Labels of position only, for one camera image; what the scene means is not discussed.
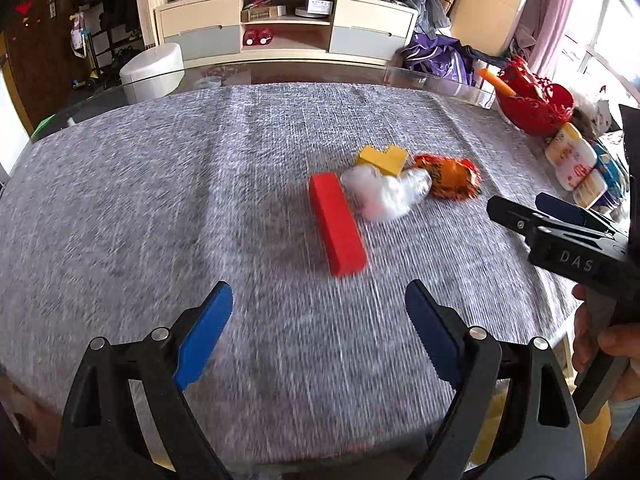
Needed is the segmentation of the person's right hand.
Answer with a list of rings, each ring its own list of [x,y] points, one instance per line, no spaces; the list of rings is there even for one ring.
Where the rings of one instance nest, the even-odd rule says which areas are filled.
[[[587,289],[584,285],[575,285],[573,296],[582,304],[575,312],[574,342],[572,364],[581,373],[590,363],[597,348],[610,356],[626,356],[630,360],[639,359],[639,325],[628,324],[609,327],[598,336],[598,343],[593,344],[589,339],[591,318],[587,309]],[[613,390],[610,401],[623,402],[638,398],[639,375],[628,367],[625,374],[618,381]]]

